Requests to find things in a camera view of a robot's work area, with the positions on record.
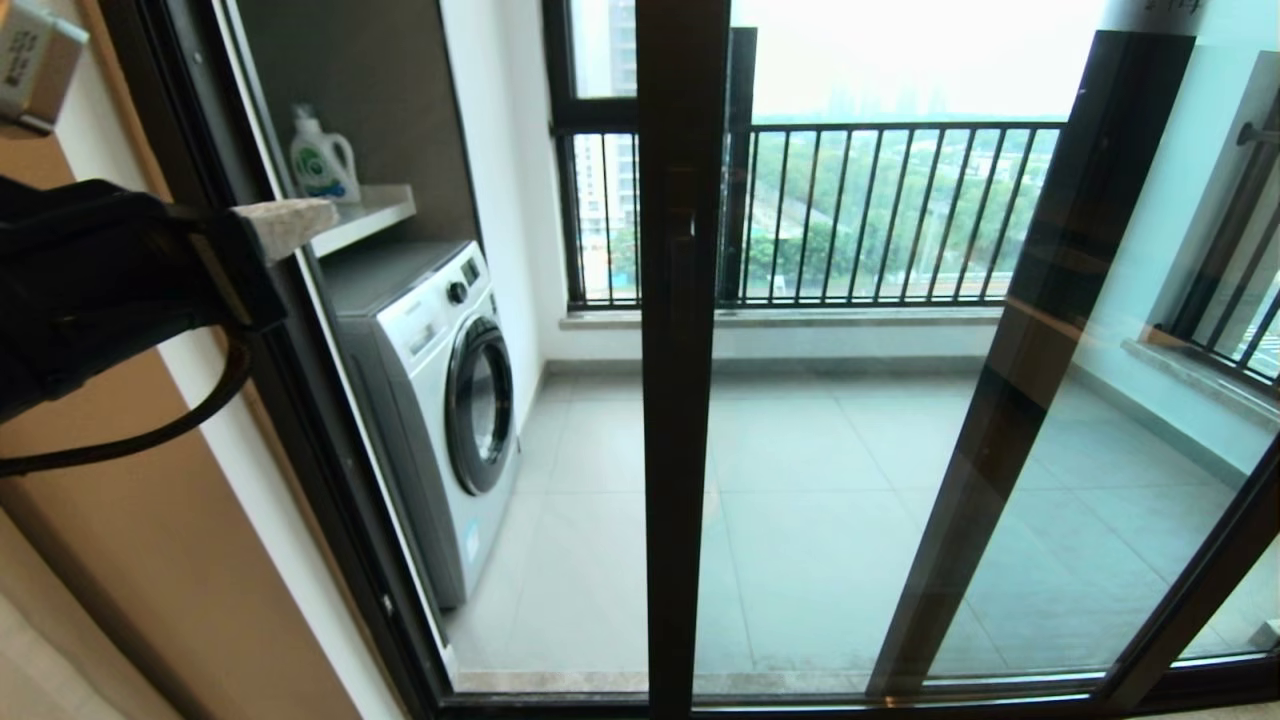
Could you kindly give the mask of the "dark framed sliding glass door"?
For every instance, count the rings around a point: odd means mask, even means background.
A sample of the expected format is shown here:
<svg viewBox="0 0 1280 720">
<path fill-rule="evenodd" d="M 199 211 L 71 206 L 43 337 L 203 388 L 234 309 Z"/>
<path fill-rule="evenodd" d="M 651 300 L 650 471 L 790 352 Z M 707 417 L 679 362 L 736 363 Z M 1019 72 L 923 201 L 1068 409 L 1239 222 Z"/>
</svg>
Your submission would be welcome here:
<svg viewBox="0 0 1280 720">
<path fill-rule="evenodd" d="M 867 693 L 997 324 L 717 325 L 728 32 L 758 31 L 751 123 L 1065 120 L 1098 29 L 1196 35 L 1149 178 L 927 685 Z M 1280 705 L 1276 539 L 1178 655 L 1261 685 L 1134 711 L 1012 702 L 1097 685 L 1280 429 L 1123 351 L 1164 332 L 1280 90 L 1280 0 L 639 0 L 650 707 L 671 720 L 1111 720 Z"/>
</svg>

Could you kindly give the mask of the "white detergent bottle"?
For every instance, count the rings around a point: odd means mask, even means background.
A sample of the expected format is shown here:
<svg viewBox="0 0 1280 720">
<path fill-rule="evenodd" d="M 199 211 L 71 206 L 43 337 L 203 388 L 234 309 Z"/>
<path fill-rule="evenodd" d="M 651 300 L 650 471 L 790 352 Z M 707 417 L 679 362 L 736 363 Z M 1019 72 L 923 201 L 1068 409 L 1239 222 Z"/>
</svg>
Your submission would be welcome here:
<svg viewBox="0 0 1280 720">
<path fill-rule="evenodd" d="M 311 199 L 361 204 L 355 150 L 347 137 L 326 132 L 308 104 L 293 105 L 292 114 L 289 164 L 300 191 Z"/>
</svg>

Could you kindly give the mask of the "white front-load washing machine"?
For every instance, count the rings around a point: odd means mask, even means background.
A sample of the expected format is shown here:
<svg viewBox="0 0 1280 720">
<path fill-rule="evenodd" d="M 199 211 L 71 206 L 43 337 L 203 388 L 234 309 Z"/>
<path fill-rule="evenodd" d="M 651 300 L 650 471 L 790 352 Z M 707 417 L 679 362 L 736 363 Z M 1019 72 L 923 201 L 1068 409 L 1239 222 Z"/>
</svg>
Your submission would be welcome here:
<svg viewBox="0 0 1280 720">
<path fill-rule="evenodd" d="M 467 603 L 518 468 L 516 383 L 480 245 L 369 241 L 321 261 L 347 372 L 435 603 Z"/>
</svg>

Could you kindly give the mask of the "highrise building outside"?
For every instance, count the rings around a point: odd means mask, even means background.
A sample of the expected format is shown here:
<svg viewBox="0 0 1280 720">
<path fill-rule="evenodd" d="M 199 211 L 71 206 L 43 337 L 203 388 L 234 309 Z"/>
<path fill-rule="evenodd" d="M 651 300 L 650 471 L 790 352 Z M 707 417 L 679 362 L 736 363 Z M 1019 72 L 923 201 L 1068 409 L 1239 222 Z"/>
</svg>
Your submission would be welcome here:
<svg viewBox="0 0 1280 720">
<path fill-rule="evenodd" d="M 635 0 L 570 0 L 575 92 L 586 100 L 634 97 Z M 573 140 L 581 233 L 591 242 L 635 237 L 636 137 L 588 133 Z"/>
</svg>

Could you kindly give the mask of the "long stone window sill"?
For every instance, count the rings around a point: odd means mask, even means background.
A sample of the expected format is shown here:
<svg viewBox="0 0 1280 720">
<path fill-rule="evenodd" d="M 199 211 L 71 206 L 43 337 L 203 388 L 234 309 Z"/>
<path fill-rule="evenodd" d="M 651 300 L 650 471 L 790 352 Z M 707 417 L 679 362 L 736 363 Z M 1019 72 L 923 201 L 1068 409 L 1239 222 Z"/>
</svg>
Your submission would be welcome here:
<svg viewBox="0 0 1280 720">
<path fill-rule="evenodd" d="M 717 325 L 777 328 L 777 327 L 859 327 L 859 325 L 986 325 L 995 324 L 1004 315 L 1005 306 L 911 305 L 905 307 L 822 307 L 805 305 L 796 307 L 748 306 L 713 311 Z M 558 320 L 562 331 L 637 331 L 641 328 L 641 307 L 607 307 L 573 310 Z"/>
</svg>

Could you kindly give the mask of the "dark framed fixed glass door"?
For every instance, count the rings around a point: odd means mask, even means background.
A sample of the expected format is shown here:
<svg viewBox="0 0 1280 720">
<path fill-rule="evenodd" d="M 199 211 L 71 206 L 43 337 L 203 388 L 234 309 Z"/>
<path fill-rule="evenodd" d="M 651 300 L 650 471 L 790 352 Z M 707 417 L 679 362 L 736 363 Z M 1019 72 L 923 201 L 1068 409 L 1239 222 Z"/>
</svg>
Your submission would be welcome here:
<svg viewBox="0 0 1280 720">
<path fill-rule="evenodd" d="M 989 354 L 925 524 L 888 634 L 867 685 L 896 710 L 993 706 L 993 682 L 964 694 L 932 689 L 931 670 L 980 562 L 1009 511 L 1034 442 L 1068 375 L 1121 247 L 1185 78 L 1196 35 L 1094 33 L 1076 100 L 1030 220 Z M 1280 438 L 1270 442 L 1190 561 L 1080 698 L 1034 696 L 1043 676 L 1016 682 L 1012 702 L 1098 714 L 1138 710 L 1152 696 L 1208 694 L 1215 682 L 1258 689 L 1258 664 L 1215 661 L 1181 670 L 1178 655 L 1210 624 L 1280 536 Z"/>
</svg>

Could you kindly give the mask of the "short stone window sill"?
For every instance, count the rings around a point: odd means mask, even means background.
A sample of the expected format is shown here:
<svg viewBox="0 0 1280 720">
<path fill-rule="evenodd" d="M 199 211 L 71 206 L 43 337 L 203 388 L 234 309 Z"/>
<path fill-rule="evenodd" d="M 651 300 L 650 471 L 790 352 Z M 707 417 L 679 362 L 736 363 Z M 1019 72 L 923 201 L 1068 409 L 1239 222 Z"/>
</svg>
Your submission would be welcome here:
<svg viewBox="0 0 1280 720">
<path fill-rule="evenodd" d="M 1172 378 L 1176 383 L 1215 401 L 1257 427 L 1280 429 L 1280 400 L 1207 363 L 1190 350 L 1124 340 L 1120 347 L 1135 360 Z"/>
</svg>

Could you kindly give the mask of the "black side balcony railing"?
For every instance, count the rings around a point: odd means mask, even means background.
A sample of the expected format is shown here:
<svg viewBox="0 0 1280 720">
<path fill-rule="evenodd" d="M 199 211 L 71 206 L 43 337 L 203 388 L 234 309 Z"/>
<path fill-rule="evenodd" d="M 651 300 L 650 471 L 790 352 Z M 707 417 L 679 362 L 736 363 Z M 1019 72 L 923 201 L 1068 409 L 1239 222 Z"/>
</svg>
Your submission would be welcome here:
<svg viewBox="0 0 1280 720">
<path fill-rule="evenodd" d="M 1280 129 L 1280 91 L 1254 124 Z M 1164 332 L 1175 347 L 1280 397 L 1280 147 L 1235 140 L 1245 164 Z"/>
</svg>

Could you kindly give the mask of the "white wall shelf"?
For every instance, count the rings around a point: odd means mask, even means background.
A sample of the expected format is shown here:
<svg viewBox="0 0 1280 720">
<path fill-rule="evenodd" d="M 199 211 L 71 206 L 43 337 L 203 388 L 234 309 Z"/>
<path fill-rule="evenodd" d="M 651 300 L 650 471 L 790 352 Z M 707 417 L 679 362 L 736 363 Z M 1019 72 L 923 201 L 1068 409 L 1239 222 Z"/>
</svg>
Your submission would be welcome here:
<svg viewBox="0 0 1280 720">
<path fill-rule="evenodd" d="M 357 245 L 417 213 L 410 184 L 367 184 L 360 188 L 361 202 L 334 202 L 337 222 L 308 243 L 317 258 Z"/>
</svg>

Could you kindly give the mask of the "black window frame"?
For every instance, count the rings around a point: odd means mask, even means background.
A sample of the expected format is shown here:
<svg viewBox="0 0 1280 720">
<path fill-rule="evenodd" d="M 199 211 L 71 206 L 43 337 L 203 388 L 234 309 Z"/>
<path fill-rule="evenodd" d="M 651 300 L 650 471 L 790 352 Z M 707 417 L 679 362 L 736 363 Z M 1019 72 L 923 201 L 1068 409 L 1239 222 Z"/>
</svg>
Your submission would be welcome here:
<svg viewBox="0 0 1280 720">
<path fill-rule="evenodd" d="M 564 249 L 567 309 L 639 307 L 640 158 L 636 94 L 634 97 L 586 100 L 575 92 L 573 40 L 570 0 L 541 0 L 541 24 L 550 90 L 550 137 L 559 178 L 559 214 Z M 758 31 L 733 26 L 728 32 L 722 150 L 721 210 L 716 301 L 723 309 L 745 304 L 748 265 L 748 209 L 753 178 L 754 88 Z M 588 133 L 636 137 L 637 227 L 635 237 L 612 243 L 591 242 L 580 231 L 573 140 Z"/>
</svg>

